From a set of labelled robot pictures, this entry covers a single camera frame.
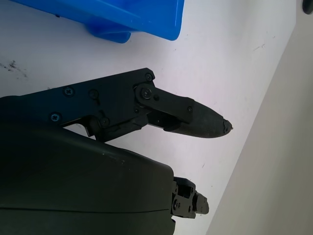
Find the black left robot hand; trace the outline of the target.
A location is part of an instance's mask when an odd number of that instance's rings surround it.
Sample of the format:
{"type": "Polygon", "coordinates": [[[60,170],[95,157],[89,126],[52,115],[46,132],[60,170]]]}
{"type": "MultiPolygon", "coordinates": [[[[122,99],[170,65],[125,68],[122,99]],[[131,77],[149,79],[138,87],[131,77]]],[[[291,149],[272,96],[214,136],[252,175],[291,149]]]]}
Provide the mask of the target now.
{"type": "Polygon", "coordinates": [[[302,10],[307,15],[312,14],[313,13],[313,0],[303,0],[302,10]]]}

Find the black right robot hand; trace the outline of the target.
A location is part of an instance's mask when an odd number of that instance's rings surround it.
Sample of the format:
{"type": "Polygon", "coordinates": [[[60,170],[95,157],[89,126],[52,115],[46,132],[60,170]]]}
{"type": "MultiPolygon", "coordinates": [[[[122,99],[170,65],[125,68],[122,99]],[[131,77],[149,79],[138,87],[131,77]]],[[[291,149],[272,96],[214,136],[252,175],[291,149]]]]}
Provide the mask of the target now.
{"type": "Polygon", "coordinates": [[[232,124],[139,69],[0,100],[3,235],[172,235],[207,214],[194,183],[108,144],[145,125],[218,138],[232,124]]]}

